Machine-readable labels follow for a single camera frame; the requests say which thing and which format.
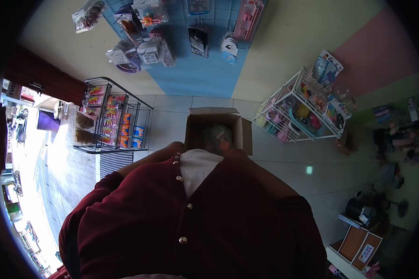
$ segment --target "cashier sign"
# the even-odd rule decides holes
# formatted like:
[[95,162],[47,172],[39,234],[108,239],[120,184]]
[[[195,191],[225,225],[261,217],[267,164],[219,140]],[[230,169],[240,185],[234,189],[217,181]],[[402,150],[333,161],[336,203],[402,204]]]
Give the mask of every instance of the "cashier sign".
[[361,262],[366,263],[368,261],[369,256],[374,251],[374,247],[369,244],[366,244],[365,248],[363,249],[362,254],[358,258]]

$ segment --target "yellow wall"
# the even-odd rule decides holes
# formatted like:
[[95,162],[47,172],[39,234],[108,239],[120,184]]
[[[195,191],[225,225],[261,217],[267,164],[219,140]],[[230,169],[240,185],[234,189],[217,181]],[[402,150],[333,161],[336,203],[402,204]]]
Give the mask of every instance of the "yellow wall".
[[71,15],[84,0],[45,0],[25,27],[19,42],[33,53],[79,80],[107,76],[138,94],[164,94],[147,71],[125,74],[105,55],[119,37],[101,19],[90,31],[76,34]]
[[323,49],[334,51],[385,5],[382,0],[270,0],[232,98],[264,101]]

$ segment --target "motorcycle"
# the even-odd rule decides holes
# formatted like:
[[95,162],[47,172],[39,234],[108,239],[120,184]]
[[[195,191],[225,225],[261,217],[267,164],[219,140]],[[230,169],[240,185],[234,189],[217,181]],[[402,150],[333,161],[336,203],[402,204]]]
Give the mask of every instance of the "motorcycle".
[[34,242],[38,243],[39,242],[39,238],[37,237],[36,233],[34,232],[33,229],[33,225],[31,225],[30,221],[26,222],[26,231],[29,231],[29,234],[31,235],[31,237],[33,238]]
[[20,172],[18,170],[14,171],[14,191],[16,191],[16,193],[23,197],[23,191],[22,191],[22,184],[20,183]]
[[19,143],[24,143],[26,140],[26,122],[28,118],[28,109],[23,109],[22,113],[16,116],[14,128],[16,128],[16,140]]

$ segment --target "black wire rack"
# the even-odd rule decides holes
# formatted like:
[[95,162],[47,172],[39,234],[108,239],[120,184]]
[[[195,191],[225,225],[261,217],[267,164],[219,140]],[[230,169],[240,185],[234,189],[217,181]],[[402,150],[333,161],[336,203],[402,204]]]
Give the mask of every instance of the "black wire rack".
[[[107,77],[97,77],[88,79],[85,83],[89,87],[103,86],[107,85],[107,90],[104,96],[104,100],[101,104],[101,114],[96,120],[95,134],[99,136],[99,140],[95,144],[90,145],[73,145],[74,149],[86,152],[89,154],[103,154],[103,153],[119,153],[119,152],[134,152],[134,151],[146,151],[149,148],[149,137],[147,136],[149,130],[149,123],[152,116],[153,107],[143,102],[141,99],[136,97],[134,94],[130,93],[127,89],[123,88],[113,80]],[[121,107],[121,113],[118,118],[118,130],[116,141],[113,144],[105,143],[101,140],[103,135],[102,129],[104,127],[104,122],[106,119],[105,109],[109,97],[124,96],[124,102]],[[129,138],[127,147],[121,146],[119,144],[120,138],[123,135],[120,135],[122,129],[122,118],[125,113],[130,113],[129,121],[129,130],[126,137]],[[144,133],[143,136],[134,136],[135,127],[143,127]],[[142,139],[141,147],[134,147],[133,139],[138,138]]]

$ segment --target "shelf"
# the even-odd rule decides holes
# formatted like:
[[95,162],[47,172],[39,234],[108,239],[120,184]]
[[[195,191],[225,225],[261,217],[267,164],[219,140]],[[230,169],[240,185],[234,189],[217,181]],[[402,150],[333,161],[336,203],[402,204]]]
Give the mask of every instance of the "shelf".
[[[262,103],[256,114],[252,118],[252,122],[257,126],[260,126],[263,130],[268,131],[267,124],[275,126],[278,130],[289,133],[289,141],[304,141],[304,140],[315,140],[318,138],[327,138],[327,137],[336,137],[340,138],[343,132],[343,129],[337,129],[331,121],[327,121],[323,115],[324,112],[321,112],[317,109],[313,103],[306,98],[301,92],[301,83],[304,83],[307,86],[307,89],[310,92],[324,100],[325,105],[328,105],[328,100],[325,100],[323,95],[320,94],[319,90],[316,90],[316,86],[313,86],[313,81],[310,77],[307,76],[308,72],[304,67],[302,67],[289,81],[287,81],[283,86],[281,86],[275,93],[273,93],[264,103]],[[301,124],[298,123],[293,116],[290,115],[290,109],[287,108],[283,103],[286,98],[293,97],[294,102],[301,103],[300,105],[306,106],[320,121],[324,131],[320,131],[320,134],[314,134],[305,129],[301,129]],[[276,111],[282,114],[286,120],[293,123],[301,132],[297,132],[294,129],[287,130],[288,128],[283,127],[283,125],[276,124],[273,121],[268,120],[265,115],[269,110]]]

